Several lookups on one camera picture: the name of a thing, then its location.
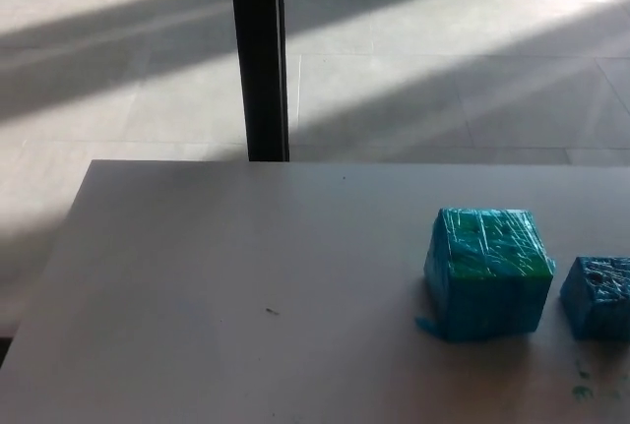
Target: floor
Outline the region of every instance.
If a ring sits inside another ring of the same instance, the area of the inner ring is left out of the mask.
[[[630,164],[630,0],[285,0],[291,159]],[[0,0],[0,336],[93,158],[245,159],[231,0]]]

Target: metal pole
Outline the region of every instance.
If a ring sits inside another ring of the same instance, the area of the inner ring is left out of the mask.
[[[250,161],[288,161],[284,0],[233,0]]]

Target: blue box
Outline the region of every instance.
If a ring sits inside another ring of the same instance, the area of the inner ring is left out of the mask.
[[[424,274],[439,335],[481,340],[536,330],[553,263],[529,212],[444,209]]]
[[[630,259],[578,257],[560,300],[576,339],[630,340]]]

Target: green paint smear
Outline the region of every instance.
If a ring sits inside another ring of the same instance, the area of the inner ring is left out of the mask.
[[[593,390],[589,387],[577,386],[573,387],[573,397],[578,400],[578,402],[582,402],[586,399],[593,398]]]

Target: plastic wrap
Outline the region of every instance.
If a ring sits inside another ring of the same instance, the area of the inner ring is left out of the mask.
[[[448,340],[475,340],[534,331],[553,263],[529,212],[445,209],[433,224],[424,272],[434,329]]]
[[[575,338],[630,340],[630,259],[578,257],[560,298]]]
[[[442,210],[441,213],[453,275],[549,275],[550,262],[529,212]]]

